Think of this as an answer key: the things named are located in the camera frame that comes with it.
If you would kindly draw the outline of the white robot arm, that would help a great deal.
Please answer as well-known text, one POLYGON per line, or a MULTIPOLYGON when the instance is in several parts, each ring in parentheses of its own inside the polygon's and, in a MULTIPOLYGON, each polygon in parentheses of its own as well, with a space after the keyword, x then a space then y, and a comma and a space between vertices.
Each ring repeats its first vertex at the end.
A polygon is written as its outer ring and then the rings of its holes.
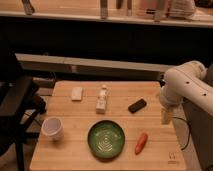
POLYGON ((186 98, 213 116, 213 87, 203 81, 207 69, 199 61, 189 61, 169 68, 164 73, 165 85, 161 88, 161 123, 169 124, 173 110, 186 98))

